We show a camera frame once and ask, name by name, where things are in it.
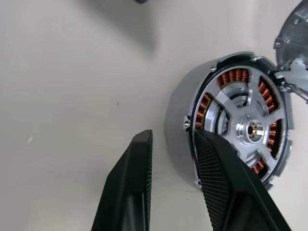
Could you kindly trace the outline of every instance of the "center bearing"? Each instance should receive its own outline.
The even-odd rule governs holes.
[[[264,127],[257,118],[245,116],[236,126],[237,136],[244,144],[259,142],[264,135]]]

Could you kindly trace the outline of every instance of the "white background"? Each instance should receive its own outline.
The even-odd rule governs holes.
[[[275,61],[299,0],[1,0],[0,230],[89,231],[134,134],[154,131],[152,231],[211,230],[175,172],[164,116],[194,67],[237,51]],[[292,96],[294,148],[270,191],[293,230],[308,211],[308,105]]]

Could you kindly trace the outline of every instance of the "dark object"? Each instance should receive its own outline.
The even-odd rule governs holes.
[[[137,134],[109,173],[92,231],[148,231],[152,131]]]
[[[218,134],[196,132],[202,191],[214,231],[289,231],[253,171]]]
[[[139,4],[143,4],[143,3],[145,3],[145,2],[147,2],[148,0],[135,0],[137,3],[139,3]]]

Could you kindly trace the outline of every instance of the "cylindrical motor casing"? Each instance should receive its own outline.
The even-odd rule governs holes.
[[[195,105],[200,97],[202,86],[217,76],[222,69],[242,63],[262,70],[276,85],[279,85],[273,74],[276,71],[273,63],[264,57],[256,57],[252,52],[238,52],[196,67],[185,76],[172,92],[165,119],[168,152],[177,172],[190,184],[195,185],[195,182],[199,181],[192,137],[192,130],[194,129],[192,115],[196,113]],[[287,92],[280,93],[287,113],[287,130],[293,129],[290,95]],[[272,176],[281,174],[291,147],[292,141],[286,138],[282,155],[279,157],[279,164],[272,172]],[[272,176],[263,182],[267,189],[271,187]]]

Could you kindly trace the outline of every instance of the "brushless motor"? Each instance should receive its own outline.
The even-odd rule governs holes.
[[[174,90],[165,123],[169,153],[176,162],[191,155],[196,182],[194,134],[200,129],[228,140],[268,189],[281,174],[291,150],[292,112],[275,71],[265,58],[236,53],[195,68]],[[178,171],[183,174],[187,165]]]

